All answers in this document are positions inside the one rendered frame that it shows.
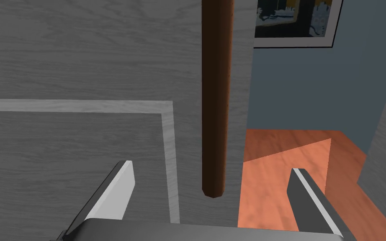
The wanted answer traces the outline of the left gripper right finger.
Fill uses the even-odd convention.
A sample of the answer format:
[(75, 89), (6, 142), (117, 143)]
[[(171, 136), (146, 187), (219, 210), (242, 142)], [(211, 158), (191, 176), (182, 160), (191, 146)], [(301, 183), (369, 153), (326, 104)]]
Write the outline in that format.
[(305, 169), (291, 169), (287, 196), (300, 232), (345, 237), (344, 222)]

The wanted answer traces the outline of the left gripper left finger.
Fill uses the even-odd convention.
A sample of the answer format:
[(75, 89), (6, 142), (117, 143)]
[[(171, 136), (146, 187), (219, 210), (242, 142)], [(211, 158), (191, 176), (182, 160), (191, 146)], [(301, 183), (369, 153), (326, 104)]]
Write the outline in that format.
[(135, 186), (132, 161), (119, 161), (74, 218), (63, 236), (90, 218), (123, 219)]

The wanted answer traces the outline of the framed picture with white border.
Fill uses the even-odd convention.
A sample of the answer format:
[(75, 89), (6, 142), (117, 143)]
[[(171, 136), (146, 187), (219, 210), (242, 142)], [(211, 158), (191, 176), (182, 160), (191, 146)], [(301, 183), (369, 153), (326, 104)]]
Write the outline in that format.
[(257, 0), (254, 48), (332, 48), (343, 1)]

